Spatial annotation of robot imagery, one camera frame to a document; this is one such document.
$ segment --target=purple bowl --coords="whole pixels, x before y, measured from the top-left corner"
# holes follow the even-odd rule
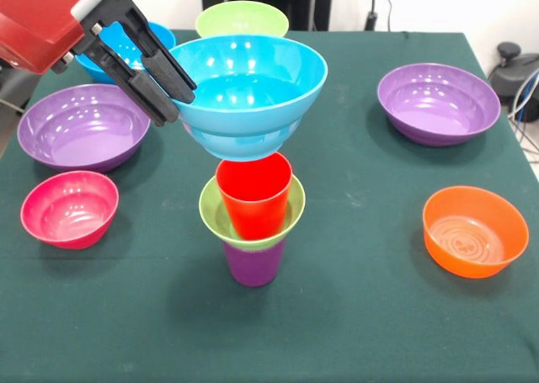
[[[56,170],[104,173],[133,155],[150,124],[118,86],[85,84],[33,105],[17,137],[29,156]]]
[[[378,100],[395,128],[426,146],[451,146],[496,123],[501,107],[479,77],[438,63],[401,66],[378,85]]]

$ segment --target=light green bowl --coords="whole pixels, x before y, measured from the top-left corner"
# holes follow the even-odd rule
[[[201,38],[232,34],[285,36],[288,18],[269,4],[238,0],[207,8],[197,17],[195,27]]]
[[[223,241],[243,251],[262,251],[280,242],[300,220],[304,209],[305,191],[302,183],[293,175],[283,230],[263,240],[243,240],[234,231],[215,177],[202,189],[199,199],[200,217],[208,229]]]

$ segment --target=dark green cloth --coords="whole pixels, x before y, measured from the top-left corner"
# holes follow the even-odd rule
[[[189,31],[179,41],[193,39]],[[376,99],[396,66],[483,73],[463,35],[297,33],[328,81],[283,146],[307,192],[277,279],[238,285],[198,198],[217,159],[178,122],[152,127],[110,173],[120,208],[97,246],[72,253],[27,235],[24,196],[54,172],[13,139],[0,161],[0,380],[358,382],[539,379],[539,188],[505,118],[451,148],[418,146]],[[73,62],[33,102],[88,82]],[[485,280],[430,259],[421,212],[453,184],[491,189],[528,221],[526,253]]]

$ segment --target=plastic cup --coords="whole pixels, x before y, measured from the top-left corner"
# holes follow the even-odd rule
[[[279,272],[286,239],[264,251],[243,251],[223,242],[228,268],[241,285],[259,287],[271,282]]]
[[[252,162],[221,161],[217,186],[241,238],[261,240],[282,230],[291,180],[292,165],[280,153]]]
[[[242,251],[264,251],[280,242],[294,229],[302,217],[306,201],[307,197],[302,183],[296,176],[292,176],[283,230],[263,240],[243,240],[237,235],[230,222],[227,208],[223,204],[215,176],[206,183],[200,193],[199,212],[208,230],[224,242]]]

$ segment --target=pink bowl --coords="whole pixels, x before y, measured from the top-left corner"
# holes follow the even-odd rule
[[[47,244],[68,250],[93,246],[107,232],[120,194],[110,178],[72,171],[32,189],[20,211],[24,229]]]

